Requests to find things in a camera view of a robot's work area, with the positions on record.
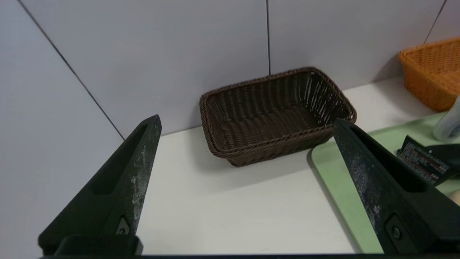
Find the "product label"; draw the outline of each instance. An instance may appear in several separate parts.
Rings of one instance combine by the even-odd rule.
[[[398,158],[425,182],[434,186],[457,174],[449,164],[433,156],[430,150],[409,136],[406,136],[401,150],[398,151]]]

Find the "clear plastic container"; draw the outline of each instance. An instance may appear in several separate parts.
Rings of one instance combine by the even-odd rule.
[[[454,106],[436,124],[433,135],[443,142],[453,141],[460,136],[460,96],[455,100]]]

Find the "gray wall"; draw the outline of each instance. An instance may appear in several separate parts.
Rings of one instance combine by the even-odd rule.
[[[122,138],[16,0],[0,1],[0,258],[38,235]]]
[[[200,125],[203,93],[269,72],[265,0],[24,3],[125,137]]]
[[[342,89],[401,75],[395,55],[425,42],[444,0],[23,2],[127,136],[156,113],[164,134],[198,126],[203,93],[269,65],[317,66]]]

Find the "egg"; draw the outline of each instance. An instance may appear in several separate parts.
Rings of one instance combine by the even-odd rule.
[[[449,199],[451,199],[458,206],[460,206],[460,190],[456,190],[453,193],[449,194]]]

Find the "basket rim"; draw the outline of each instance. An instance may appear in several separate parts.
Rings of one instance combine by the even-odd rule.
[[[292,70],[288,70],[288,71],[273,74],[273,75],[268,75],[265,77],[256,78],[253,80],[231,84],[231,85],[224,86],[224,87],[221,87],[215,90],[211,90],[203,94],[200,98],[200,114],[201,114],[201,121],[202,121],[202,126],[204,129],[204,133],[205,133],[206,142],[208,144],[208,147],[211,153],[217,157],[227,158],[227,159],[235,158],[235,157],[243,157],[249,153],[260,151],[266,147],[271,147],[278,143],[287,144],[288,143],[287,140],[299,141],[304,138],[310,138],[312,137],[312,135],[324,133],[325,131],[326,132],[332,131],[333,124],[328,124],[328,125],[324,125],[324,126],[313,128],[313,129],[302,130],[302,131],[295,132],[289,135],[284,135],[278,138],[261,141],[259,143],[254,143],[254,144],[249,144],[243,147],[234,147],[234,148],[229,148],[229,149],[221,149],[219,146],[217,146],[214,136],[210,132],[210,118],[209,118],[209,114],[207,110],[207,104],[208,104],[209,98],[212,97],[214,94],[217,94],[223,91],[228,91],[231,89],[235,89],[238,87],[243,87],[243,86],[247,86],[247,85],[251,85],[255,83],[266,82],[266,81],[270,81],[273,79],[288,77],[294,74],[305,73],[309,71],[317,73],[319,76],[323,78],[323,80],[329,83],[329,85],[333,88],[333,91],[337,94],[339,101],[344,102],[345,106],[348,109],[348,113],[350,114],[350,116],[349,118],[347,118],[347,120],[352,123],[355,123],[357,119],[356,110],[351,105],[350,101],[342,93],[342,91],[337,87],[337,85],[324,72],[322,72],[318,68],[312,67],[312,66],[301,67],[301,68],[292,69]]]
[[[423,66],[419,65],[415,60],[409,57],[410,54],[437,46],[448,45],[454,42],[460,43],[460,37],[450,38],[442,41],[432,42],[424,45],[419,45],[415,47],[410,47],[399,52],[399,60],[404,66],[407,66],[417,73],[421,74],[425,79],[430,81],[430,83],[436,87],[438,90],[448,93],[452,96],[458,96],[459,94],[452,91],[451,89],[443,87],[444,84],[449,84],[449,82],[440,79],[436,74],[429,72]]]

